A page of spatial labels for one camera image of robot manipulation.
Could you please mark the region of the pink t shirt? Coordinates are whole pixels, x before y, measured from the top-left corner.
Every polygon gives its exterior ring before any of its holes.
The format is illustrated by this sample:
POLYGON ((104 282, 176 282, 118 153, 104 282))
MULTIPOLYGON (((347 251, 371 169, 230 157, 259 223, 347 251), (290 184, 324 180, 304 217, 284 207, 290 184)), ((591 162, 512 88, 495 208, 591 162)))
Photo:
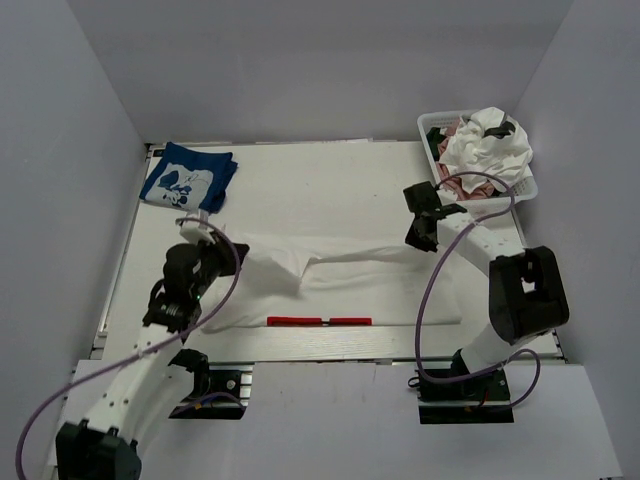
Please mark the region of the pink t shirt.
MULTIPOLYGON (((449 138, 456 133, 457 125, 454 124, 452 126, 441 127, 441 128, 442 128, 442 133, 447 137, 447 139, 439 147, 440 153, 442 155, 446 151, 449 138)), ((450 175, 448 167, 440 163, 440 158, 437 161, 435 161, 435 165, 438 171, 438 175, 441 178, 445 178, 450 175)), ((466 192, 462 188, 461 178, 453 178, 451 180, 447 180, 444 183, 444 188, 448 191, 453 192, 459 200, 484 200, 484 199, 489 199, 498 194, 495 187, 490 181, 485 181, 481 186, 473 190, 471 193, 466 192)))

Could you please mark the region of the white red print t shirt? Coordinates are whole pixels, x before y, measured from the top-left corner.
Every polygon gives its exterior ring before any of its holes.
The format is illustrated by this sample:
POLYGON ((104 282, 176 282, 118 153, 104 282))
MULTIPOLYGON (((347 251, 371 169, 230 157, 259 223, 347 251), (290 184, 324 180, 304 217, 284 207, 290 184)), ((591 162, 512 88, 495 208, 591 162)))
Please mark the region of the white red print t shirt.
MULTIPOLYGON (((394 237, 277 236, 229 231, 250 251, 239 277, 217 279, 203 298, 204 312, 222 309, 203 327, 262 327, 270 317, 369 318, 376 326, 412 325, 439 260, 394 237)), ((450 267, 443 267, 426 306, 426 325, 458 324, 450 267)))

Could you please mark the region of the white black print t shirt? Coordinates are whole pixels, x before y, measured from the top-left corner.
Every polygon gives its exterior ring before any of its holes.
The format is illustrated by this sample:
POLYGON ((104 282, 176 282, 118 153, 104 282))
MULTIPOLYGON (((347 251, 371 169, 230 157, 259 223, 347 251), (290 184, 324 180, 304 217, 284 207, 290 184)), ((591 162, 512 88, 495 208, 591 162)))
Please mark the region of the white black print t shirt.
POLYGON ((466 192, 490 181, 500 194, 531 171, 533 150, 527 133, 503 110, 478 110, 456 125, 440 163, 448 167, 449 180, 462 179, 466 192))

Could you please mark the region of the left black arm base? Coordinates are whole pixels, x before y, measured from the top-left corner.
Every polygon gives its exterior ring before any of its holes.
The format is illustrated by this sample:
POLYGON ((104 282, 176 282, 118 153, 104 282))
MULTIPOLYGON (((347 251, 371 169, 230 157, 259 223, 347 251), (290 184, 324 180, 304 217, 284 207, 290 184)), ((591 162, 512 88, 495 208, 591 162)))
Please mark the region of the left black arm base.
POLYGON ((249 403, 252 365, 210 364, 208 380, 187 396, 171 419, 240 420, 249 403))

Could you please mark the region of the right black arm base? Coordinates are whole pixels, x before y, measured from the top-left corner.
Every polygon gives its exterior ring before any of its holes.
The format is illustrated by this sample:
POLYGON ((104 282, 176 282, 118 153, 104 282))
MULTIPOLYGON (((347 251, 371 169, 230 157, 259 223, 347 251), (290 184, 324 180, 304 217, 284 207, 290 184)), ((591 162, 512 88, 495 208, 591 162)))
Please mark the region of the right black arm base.
POLYGON ((422 425, 512 424, 511 395, 502 370, 466 382, 437 384, 415 374, 407 385, 418 396, 422 425))

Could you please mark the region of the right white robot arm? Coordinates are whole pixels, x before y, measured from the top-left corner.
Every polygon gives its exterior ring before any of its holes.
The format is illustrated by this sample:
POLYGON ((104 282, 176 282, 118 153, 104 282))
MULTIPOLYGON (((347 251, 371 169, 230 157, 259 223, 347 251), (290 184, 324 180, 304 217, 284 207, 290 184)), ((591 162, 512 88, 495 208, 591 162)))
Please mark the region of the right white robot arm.
POLYGON ((524 248, 484 226, 485 221, 509 213, 514 196, 504 209, 475 217, 458 203, 444 204, 438 186, 429 181, 404 189, 403 195, 414 215, 405 243, 426 253, 444 249, 418 308, 414 333, 418 375, 433 384, 452 384, 463 398, 475 398, 486 389, 487 375, 523 354, 535 356, 526 345, 568 322, 569 305, 556 256, 548 247, 524 248), (454 253, 488 280, 489 325, 456 352, 449 376, 434 377, 422 364, 422 322, 436 280, 454 253))

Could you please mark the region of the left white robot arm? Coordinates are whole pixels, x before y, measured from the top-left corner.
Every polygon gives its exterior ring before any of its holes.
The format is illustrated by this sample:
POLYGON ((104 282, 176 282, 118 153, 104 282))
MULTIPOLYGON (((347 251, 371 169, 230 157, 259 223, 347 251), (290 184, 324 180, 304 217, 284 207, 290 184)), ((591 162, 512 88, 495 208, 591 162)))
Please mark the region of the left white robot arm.
POLYGON ((55 439, 61 479, 137 479, 142 451, 180 403, 207 395, 205 354, 185 347, 202 314, 200 301, 219 277, 236 277, 250 248, 221 238, 181 243, 165 257, 134 342, 135 362, 118 368, 111 384, 77 422, 55 439))

